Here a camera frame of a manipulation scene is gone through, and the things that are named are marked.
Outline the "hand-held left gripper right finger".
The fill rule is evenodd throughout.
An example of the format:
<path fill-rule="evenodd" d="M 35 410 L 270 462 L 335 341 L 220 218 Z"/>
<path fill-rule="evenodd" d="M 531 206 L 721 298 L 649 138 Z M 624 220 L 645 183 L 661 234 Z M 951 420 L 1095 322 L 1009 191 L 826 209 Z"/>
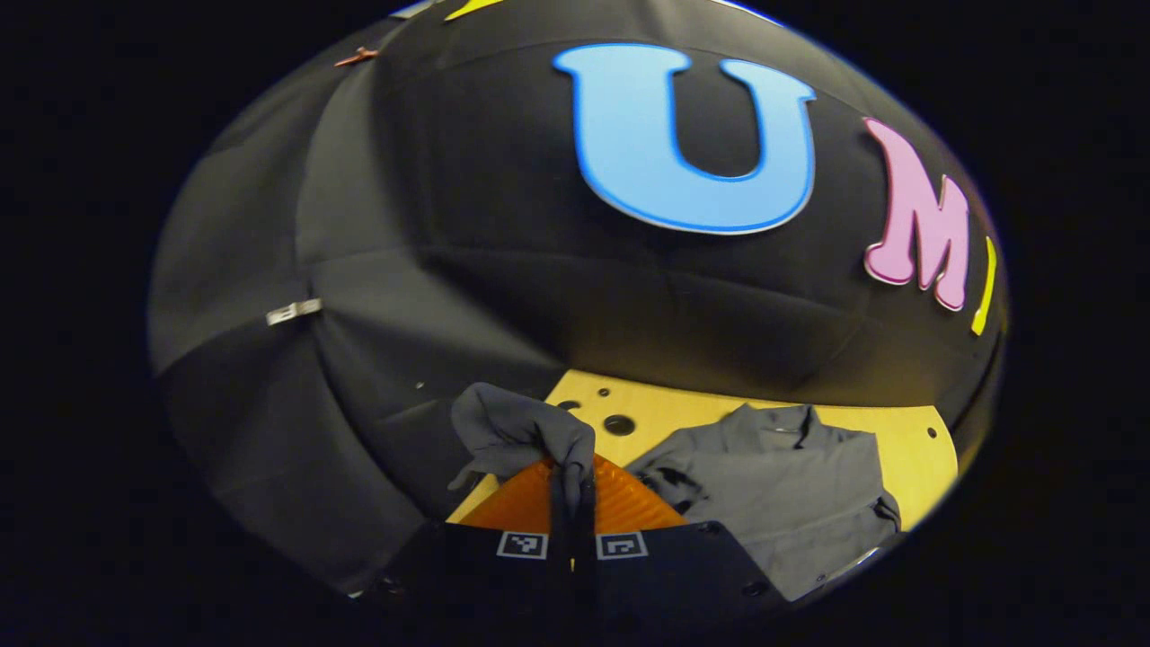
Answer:
<path fill-rule="evenodd" d="M 756 621 L 788 610 L 729 527 L 687 519 L 612 460 L 593 456 L 580 495 L 576 581 L 598 621 Z"/>

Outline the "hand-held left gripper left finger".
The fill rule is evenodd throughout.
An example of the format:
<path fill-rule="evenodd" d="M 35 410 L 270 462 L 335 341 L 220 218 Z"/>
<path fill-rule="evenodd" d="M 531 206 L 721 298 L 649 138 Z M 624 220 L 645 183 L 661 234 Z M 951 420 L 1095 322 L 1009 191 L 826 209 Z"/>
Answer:
<path fill-rule="evenodd" d="M 546 621 L 570 576 L 562 471 L 532 463 L 463 518 L 431 519 L 358 601 L 388 621 Z"/>

